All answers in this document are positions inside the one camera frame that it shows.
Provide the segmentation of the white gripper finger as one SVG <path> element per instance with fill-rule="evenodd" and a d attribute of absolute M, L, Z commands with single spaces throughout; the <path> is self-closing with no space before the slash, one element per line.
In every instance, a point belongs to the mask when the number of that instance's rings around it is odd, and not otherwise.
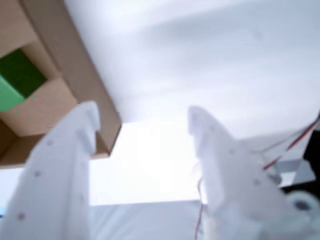
<path fill-rule="evenodd" d="M 99 108 L 73 108 L 32 149 L 0 224 L 3 240 L 89 240 L 89 163 Z"/>
<path fill-rule="evenodd" d="M 201 163 L 206 240 L 317 240 L 320 202 L 306 191 L 280 190 L 226 128 L 198 106 L 188 129 Z"/>

